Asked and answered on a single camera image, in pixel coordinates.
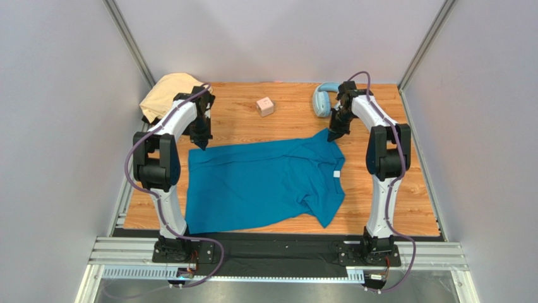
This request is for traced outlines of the blue t shirt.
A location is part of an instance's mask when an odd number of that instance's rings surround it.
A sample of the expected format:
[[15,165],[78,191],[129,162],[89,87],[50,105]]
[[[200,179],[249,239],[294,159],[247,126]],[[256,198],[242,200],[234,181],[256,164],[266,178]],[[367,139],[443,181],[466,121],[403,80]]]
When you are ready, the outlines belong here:
[[253,229],[303,214],[329,226],[345,198],[345,157],[327,137],[323,129],[310,138],[191,150],[189,231]]

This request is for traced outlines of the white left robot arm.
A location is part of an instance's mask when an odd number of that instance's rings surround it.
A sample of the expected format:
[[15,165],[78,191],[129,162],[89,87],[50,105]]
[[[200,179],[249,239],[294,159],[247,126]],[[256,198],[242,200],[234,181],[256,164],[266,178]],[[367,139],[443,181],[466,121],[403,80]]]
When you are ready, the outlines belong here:
[[210,111],[215,96],[210,84],[194,86],[191,93],[178,93],[171,109],[146,132],[133,136],[133,147],[126,161],[133,165],[130,183],[151,196],[157,210],[160,235],[155,243],[153,262],[194,263],[199,239],[186,235],[188,225],[179,207],[177,183],[181,163],[177,140],[186,134],[206,150],[212,140]]

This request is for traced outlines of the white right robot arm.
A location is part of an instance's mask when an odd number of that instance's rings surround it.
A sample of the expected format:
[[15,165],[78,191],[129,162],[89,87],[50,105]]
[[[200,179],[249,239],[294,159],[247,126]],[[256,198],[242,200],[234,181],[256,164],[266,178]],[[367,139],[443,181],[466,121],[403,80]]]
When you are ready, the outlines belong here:
[[383,264],[395,252],[391,217],[399,185],[410,168],[410,126],[392,119],[373,93],[358,89],[354,81],[329,83],[326,91],[337,94],[337,104],[330,107],[329,142],[349,134],[354,119],[369,131],[366,168],[373,180],[371,211],[362,241],[352,255],[368,265]]

